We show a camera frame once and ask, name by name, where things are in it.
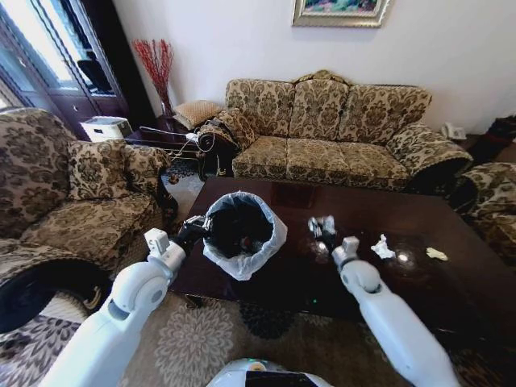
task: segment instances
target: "red dried branches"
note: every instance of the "red dried branches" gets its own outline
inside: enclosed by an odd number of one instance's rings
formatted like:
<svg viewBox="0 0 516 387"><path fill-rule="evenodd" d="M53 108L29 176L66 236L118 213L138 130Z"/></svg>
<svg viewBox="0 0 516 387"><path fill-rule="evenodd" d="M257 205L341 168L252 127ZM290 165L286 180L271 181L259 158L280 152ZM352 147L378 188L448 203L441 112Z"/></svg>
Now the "red dried branches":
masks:
<svg viewBox="0 0 516 387"><path fill-rule="evenodd" d="M133 40L133 47L144 63L148 75L152 79L154 87L164 105L164 113L172 115L172 107L169 101L169 76L174 58L172 46L163 39L157 44L148 40Z"/></svg>

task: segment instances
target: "cable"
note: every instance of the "cable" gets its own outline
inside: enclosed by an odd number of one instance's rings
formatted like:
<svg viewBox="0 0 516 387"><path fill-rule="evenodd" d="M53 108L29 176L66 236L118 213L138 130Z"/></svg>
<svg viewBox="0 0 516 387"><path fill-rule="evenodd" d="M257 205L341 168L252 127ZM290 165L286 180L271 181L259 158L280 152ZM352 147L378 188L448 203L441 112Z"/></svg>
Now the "cable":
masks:
<svg viewBox="0 0 516 387"><path fill-rule="evenodd" d="M160 129L155 129L154 127L139 127L139 129L141 131L157 131L159 133L165 133L166 135L183 135L184 137L186 137L185 134L183 133L176 133L176 132L172 132L172 131L162 131ZM202 149L200 146L199 146L199 141L194 141L195 144L197 145L197 148L199 149L199 151L201 152L204 152L204 153L208 153L208 152L211 152L211 150L213 149L213 147L215 146L215 133L211 133L211 135L213 136L213 139L211 140L211 147L210 149ZM183 147L181 148L181 150L179 152L181 152L186 144L190 143L192 140L191 139L188 139L188 141L185 143L185 145L183 145Z"/></svg>
<svg viewBox="0 0 516 387"><path fill-rule="evenodd" d="M176 158L178 158L182 152L183 152L183 149L185 149L186 145L188 145L190 143L190 141L192 141L191 139L189 139L188 141L185 142L185 144L181 147L181 149L179 151L170 151L170 152L167 152L170 156L173 156L174 155L174 152L177 152L176 156L173 157L170 162L172 163Z"/></svg>

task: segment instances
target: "floral sofa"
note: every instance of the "floral sofa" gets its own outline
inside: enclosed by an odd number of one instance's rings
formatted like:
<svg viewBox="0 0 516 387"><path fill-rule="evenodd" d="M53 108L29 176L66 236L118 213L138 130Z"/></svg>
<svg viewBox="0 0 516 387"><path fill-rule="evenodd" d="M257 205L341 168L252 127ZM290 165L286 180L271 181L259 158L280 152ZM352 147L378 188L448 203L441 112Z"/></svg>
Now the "floral sofa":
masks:
<svg viewBox="0 0 516 387"><path fill-rule="evenodd" d="M227 176L428 192L472 161L419 123L430 102L419 87L352 85L324 70L294 82L235 79L200 139L216 135Z"/></svg>
<svg viewBox="0 0 516 387"><path fill-rule="evenodd" d="M516 273L516 164L476 166L458 180L449 202Z"/></svg>
<svg viewBox="0 0 516 387"><path fill-rule="evenodd" d="M160 149L76 141L43 110L1 113L0 331L49 302L51 317L95 311L110 277L146 257L143 233L174 207L159 184L168 165Z"/></svg>

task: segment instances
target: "white telephone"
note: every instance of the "white telephone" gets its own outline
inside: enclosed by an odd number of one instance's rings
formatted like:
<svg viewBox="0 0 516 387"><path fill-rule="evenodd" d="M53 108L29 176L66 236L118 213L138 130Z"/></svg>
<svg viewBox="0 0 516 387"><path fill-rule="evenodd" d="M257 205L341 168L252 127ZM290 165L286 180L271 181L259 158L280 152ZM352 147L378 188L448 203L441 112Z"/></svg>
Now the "white telephone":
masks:
<svg viewBox="0 0 516 387"><path fill-rule="evenodd" d="M466 130L463 127L456 127L452 123L444 123L441 133L449 139L466 139Z"/></svg>

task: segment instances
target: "picture frame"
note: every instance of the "picture frame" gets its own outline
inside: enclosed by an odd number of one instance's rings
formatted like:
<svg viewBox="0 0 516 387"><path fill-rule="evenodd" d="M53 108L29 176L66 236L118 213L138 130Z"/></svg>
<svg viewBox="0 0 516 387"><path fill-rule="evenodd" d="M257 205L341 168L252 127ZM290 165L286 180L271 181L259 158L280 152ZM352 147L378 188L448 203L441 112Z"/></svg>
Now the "picture frame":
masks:
<svg viewBox="0 0 516 387"><path fill-rule="evenodd" d="M295 27L379 28L393 0L294 0Z"/></svg>

